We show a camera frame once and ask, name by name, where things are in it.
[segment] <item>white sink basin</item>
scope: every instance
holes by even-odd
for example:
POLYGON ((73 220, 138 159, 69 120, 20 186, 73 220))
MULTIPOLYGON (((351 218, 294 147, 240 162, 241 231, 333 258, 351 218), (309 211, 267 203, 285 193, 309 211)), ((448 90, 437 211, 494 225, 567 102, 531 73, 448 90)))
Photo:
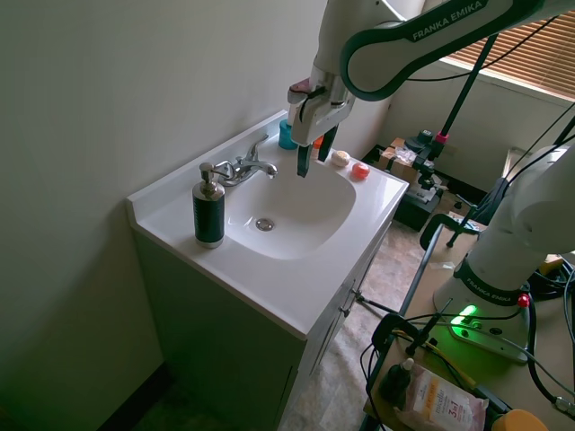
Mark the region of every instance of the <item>white sink basin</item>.
POLYGON ((354 181, 351 165, 336 169, 319 162, 310 163, 305 179, 297 177, 296 151, 278 147, 279 122, 286 116, 283 111, 262 121, 134 193, 128 214, 137 233, 305 339, 364 251, 391 223, 408 185, 376 169, 354 181), (271 180, 258 172, 226 189, 224 242, 214 250, 200 247, 191 198, 199 165, 233 161, 265 135, 272 137, 260 146, 260 160, 274 163, 278 176, 271 180), (260 231, 261 218, 274 228, 260 231))
POLYGON ((302 258, 337 232, 353 208, 356 191, 332 167, 318 163, 305 179, 298 177, 292 154, 277 167, 279 174, 272 180, 258 172, 227 190, 226 234, 272 258, 302 258), (273 228, 259 229, 260 219, 271 221, 273 228))

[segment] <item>red button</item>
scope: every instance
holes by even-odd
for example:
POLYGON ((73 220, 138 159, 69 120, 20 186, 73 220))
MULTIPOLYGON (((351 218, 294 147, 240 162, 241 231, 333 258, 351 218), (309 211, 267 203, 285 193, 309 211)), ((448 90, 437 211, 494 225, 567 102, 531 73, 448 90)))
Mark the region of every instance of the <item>red button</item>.
POLYGON ((521 308, 527 308, 529 306, 530 300, 528 294, 521 294, 517 300, 517 305, 521 308))

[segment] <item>cardboard box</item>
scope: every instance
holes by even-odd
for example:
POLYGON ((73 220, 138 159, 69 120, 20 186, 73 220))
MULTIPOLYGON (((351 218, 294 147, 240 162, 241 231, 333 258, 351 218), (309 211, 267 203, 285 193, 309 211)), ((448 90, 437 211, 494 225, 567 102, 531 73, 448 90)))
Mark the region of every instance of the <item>cardboard box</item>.
MULTIPOLYGON (((389 162, 395 157, 395 148, 403 147, 405 141, 403 139, 395 139, 384 152, 379 155, 379 160, 375 163, 375 167, 381 171, 385 171, 389 162)), ((390 170, 394 177, 407 181, 410 184, 417 182, 418 172, 414 170, 409 164, 402 162, 400 159, 395 159, 390 170)))

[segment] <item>tile floor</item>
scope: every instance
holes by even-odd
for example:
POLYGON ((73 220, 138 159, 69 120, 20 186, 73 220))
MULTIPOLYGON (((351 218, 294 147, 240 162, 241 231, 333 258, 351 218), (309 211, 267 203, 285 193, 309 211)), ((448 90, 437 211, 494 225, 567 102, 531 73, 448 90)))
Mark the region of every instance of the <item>tile floor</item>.
MULTIPOLYGON (((438 212, 453 210, 455 198, 444 195, 438 212)), ((361 288, 365 297, 399 310, 423 250, 419 234, 394 222, 361 288)), ((356 304, 332 342, 312 381, 286 413, 280 431, 353 431, 359 429, 366 399, 359 355, 383 313, 356 304)), ((200 403, 172 389, 142 418, 134 431, 227 431, 200 403)))

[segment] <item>baseboard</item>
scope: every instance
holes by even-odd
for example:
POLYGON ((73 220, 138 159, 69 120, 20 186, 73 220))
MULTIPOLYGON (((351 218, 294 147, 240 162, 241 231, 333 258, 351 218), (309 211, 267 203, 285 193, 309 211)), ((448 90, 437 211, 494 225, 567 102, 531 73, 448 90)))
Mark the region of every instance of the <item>baseboard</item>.
POLYGON ((161 364, 142 385, 103 423, 98 431, 128 431, 170 388, 173 379, 166 364, 161 364))

